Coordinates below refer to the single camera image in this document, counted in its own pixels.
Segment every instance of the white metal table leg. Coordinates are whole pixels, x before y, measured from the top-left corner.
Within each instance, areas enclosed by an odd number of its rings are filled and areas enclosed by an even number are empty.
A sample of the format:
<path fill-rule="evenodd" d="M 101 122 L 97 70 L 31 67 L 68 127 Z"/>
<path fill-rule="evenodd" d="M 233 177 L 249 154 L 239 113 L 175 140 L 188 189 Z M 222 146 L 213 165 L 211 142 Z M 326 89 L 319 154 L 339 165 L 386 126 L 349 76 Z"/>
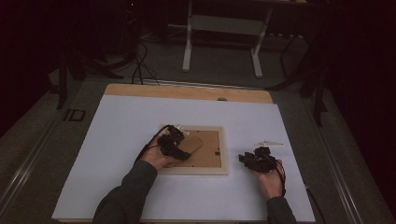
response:
<path fill-rule="evenodd" d="M 267 30 L 272 11 L 273 9 L 271 7 L 268 8 L 267 15 L 265 16 L 265 21 L 262 23 L 262 28 L 259 33 L 259 40 L 257 42 L 257 45 L 254 49 L 251 50 L 251 60 L 253 61 L 254 74 L 257 78 L 262 78 L 262 67 L 260 66 L 259 51 L 260 47 L 262 46 L 262 41 L 265 37 L 265 32 Z"/>
<path fill-rule="evenodd" d="M 186 49 L 184 50 L 184 59 L 183 59 L 183 72 L 190 71 L 190 61 L 191 61 L 191 20 L 192 20 L 192 1 L 189 1 L 189 17 L 187 18 L 187 43 Z"/>

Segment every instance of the table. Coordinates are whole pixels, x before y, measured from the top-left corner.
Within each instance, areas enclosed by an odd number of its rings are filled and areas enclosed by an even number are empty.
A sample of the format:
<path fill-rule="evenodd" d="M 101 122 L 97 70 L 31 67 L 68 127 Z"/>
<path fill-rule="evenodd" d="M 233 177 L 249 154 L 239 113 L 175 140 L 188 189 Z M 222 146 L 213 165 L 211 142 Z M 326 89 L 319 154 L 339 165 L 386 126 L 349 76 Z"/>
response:
<path fill-rule="evenodd" d="M 219 102 L 219 98 L 228 102 Z M 178 105 L 186 107 L 175 118 Z M 195 114 L 194 111 L 203 105 L 206 113 L 202 110 Z M 255 120 L 256 112 L 260 112 L 260 117 L 262 113 L 266 116 Z M 263 135 L 286 145 L 284 149 L 272 150 L 272 155 L 285 163 L 288 175 L 286 197 L 296 218 L 315 221 L 286 130 L 267 91 L 125 84 L 110 84 L 106 88 L 52 217 L 61 222 L 91 221 L 99 201 L 131 168 L 130 158 L 135 158 L 140 151 L 131 148 L 143 146 L 145 138 L 153 135 L 152 129 L 160 122 L 172 123 L 176 119 L 186 123 L 186 120 L 197 117 L 202 117 L 195 120 L 197 125 L 218 122 L 216 125 L 224 127 L 229 174 L 159 175 L 147 197 L 143 221 L 264 220 L 265 200 L 260 196 L 257 180 L 237 161 L 237 154 L 253 150 L 253 142 L 264 140 Z M 262 127 L 263 122 L 271 129 Z M 256 132 L 256 125 L 261 132 Z"/>
<path fill-rule="evenodd" d="M 261 0 L 257 2 L 263 2 L 264 4 L 268 5 L 268 8 L 265 11 L 265 18 L 263 21 L 197 15 L 192 12 L 192 0 L 190 0 L 189 8 L 188 8 L 188 19 L 187 19 L 187 42 L 184 51 L 182 70 L 184 72 L 190 71 L 192 30 L 205 30 L 205 31 L 214 31 L 214 32 L 241 34 L 241 35 L 256 35 L 258 37 L 257 43 L 255 47 L 251 49 L 250 55 L 253 62 L 255 76 L 257 78 L 261 78 L 262 68 L 260 65 L 259 51 L 262 46 L 262 41 L 264 40 L 265 37 L 268 23 L 273 13 L 273 9 L 274 9 L 273 5 L 276 4 L 307 5 L 307 3 L 305 0 L 295 0 L 295 1 Z"/>

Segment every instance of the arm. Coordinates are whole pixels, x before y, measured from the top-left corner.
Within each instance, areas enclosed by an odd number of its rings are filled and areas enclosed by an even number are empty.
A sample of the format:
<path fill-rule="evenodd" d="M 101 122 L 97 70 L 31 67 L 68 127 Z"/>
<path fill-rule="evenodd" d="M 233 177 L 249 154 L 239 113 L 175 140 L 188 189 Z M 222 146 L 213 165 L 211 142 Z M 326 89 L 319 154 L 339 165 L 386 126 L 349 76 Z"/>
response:
<path fill-rule="evenodd" d="M 277 169 L 285 178 L 282 161 L 278 161 Z M 262 192 L 267 198 L 268 222 L 271 224 L 296 223 L 288 201 L 282 197 L 282 182 L 278 172 L 272 171 L 267 174 L 252 171 L 258 177 Z"/>
<path fill-rule="evenodd" d="M 121 186 L 111 190 L 99 203 L 93 223 L 139 223 L 158 170 L 175 161 L 174 158 L 165 157 L 157 147 L 157 141 L 154 141 L 142 159 L 136 161 L 132 170 L 122 179 Z"/>

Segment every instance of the hand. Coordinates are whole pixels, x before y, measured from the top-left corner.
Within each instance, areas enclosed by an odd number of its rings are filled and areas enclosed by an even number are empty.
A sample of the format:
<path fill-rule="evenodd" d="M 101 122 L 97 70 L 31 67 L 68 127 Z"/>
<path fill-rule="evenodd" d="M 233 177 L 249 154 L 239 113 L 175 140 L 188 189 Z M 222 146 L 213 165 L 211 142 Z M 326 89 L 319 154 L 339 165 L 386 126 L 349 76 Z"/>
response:
<path fill-rule="evenodd" d="M 285 179 L 285 172 L 282 168 L 282 161 L 277 160 L 276 166 L 277 170 L 282 174 L 282 179 Z M 260 187 L 262 189 L 262 192 L 267 197 L 267 200 L 275 197 L 281 197 L 283 195 L 282 181 L 279 178 L 279 174 L 276 170 L 273 170 L 270 173 L 266 174 L 256 171 L 251 172 L 259 178 Z"/>
<path fill-rule="evenodd" d="M 140 160 L 146 161 L 150 163 L 152 166 L 157 169 L 157 171 L 161 170 L 165 165 L 169 163 L 177 162 L 178 160 L 170 157 L 164 156 L 161 153 L 160 147 L 158 146 L 157 140 L 159 137 L 154 139 L 152 143 L 148 146 L 148 150 L 143 154 Z"/>

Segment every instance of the sleeve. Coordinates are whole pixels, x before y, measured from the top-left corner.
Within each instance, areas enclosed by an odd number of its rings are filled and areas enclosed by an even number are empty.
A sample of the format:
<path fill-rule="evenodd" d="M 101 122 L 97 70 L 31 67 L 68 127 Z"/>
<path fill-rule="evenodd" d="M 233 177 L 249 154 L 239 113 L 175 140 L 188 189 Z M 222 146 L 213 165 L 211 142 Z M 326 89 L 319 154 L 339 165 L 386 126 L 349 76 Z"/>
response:
<path fill-rule="evenodd" d="M 283 197 L 272 198 L 267 201 L 268 223 L 290 224 L 296 223 L 296 218 L 291 211 L 288 201 Z"/>
<path fill-rule="evenodd" d="M 93 216 L 95 224 L 139 223 L 146 197 L 157 170 L 146 161 L 137 161 L 121 182 L 99 203 Z"/>

